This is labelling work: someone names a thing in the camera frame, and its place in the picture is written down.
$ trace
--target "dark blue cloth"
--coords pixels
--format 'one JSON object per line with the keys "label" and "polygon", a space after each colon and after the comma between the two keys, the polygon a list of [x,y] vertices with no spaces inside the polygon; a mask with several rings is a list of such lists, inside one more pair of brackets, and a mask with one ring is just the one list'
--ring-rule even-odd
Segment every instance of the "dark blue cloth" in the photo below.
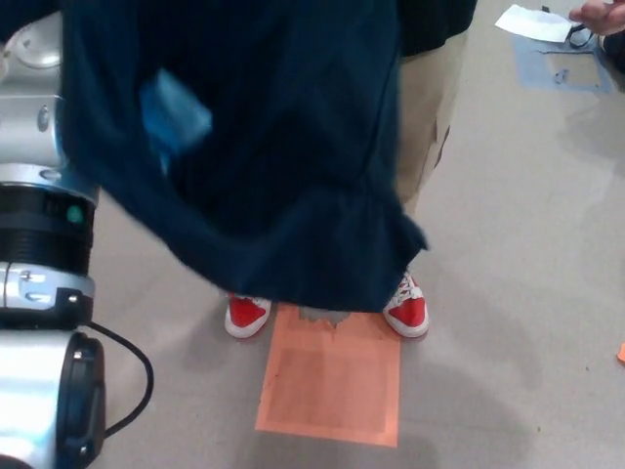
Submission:
{"label": "dark blue cloth", "polygon": [[[399,30],[386,0],[63,0],[62,143],[224,290],[381,311],[425,247],[394,191]],[[213,113],[164,176],[139,90]]]}

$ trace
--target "black shirt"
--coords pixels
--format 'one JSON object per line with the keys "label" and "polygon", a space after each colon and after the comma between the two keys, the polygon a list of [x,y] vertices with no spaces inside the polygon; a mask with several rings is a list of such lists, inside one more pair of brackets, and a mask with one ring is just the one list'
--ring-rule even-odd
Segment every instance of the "black shirt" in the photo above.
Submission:
{"label": "black shirt", "polygon": [[442,46],[469,29],[478,0],[397,0],[403,56]]}

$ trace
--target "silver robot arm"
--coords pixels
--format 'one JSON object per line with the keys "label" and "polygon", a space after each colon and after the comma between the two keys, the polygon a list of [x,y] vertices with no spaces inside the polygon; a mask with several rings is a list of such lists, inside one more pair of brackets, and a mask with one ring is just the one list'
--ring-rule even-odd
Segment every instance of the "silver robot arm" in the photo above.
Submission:
{"label": "silver robot arm", "polygon": [[99,189],[62,152],[61,28],[23,28],[0,59],[0,468],[84,468],[104,442],[103,347],[77,330]]}

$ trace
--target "orange paper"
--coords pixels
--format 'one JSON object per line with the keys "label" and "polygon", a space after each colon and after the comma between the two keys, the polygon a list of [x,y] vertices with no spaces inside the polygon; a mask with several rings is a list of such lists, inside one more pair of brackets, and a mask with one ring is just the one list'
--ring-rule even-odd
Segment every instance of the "orange paper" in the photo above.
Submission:
{"label": "orange paper", "polygon": [[396,448],[399,352],[382,315],[335,327],[280,306],[256,429]]}

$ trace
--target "gray floor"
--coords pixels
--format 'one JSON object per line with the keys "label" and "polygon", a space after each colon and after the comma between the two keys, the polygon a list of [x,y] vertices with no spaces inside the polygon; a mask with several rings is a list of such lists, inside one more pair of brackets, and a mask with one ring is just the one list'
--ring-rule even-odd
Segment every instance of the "gray floor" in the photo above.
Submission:
{"label": "gray floor", "polygon": [[[150,355],[157,386],[96,469],[624,467],[625,98],[521,88],[510,36],[492,26],[508,6],[481,0],[419,208],[433,329],[402,346],[399,448],[255,432],[271,330],[229,340],[219,293],[105,201],[97,319]],[[114,420],[144,375],[104,342]]]}

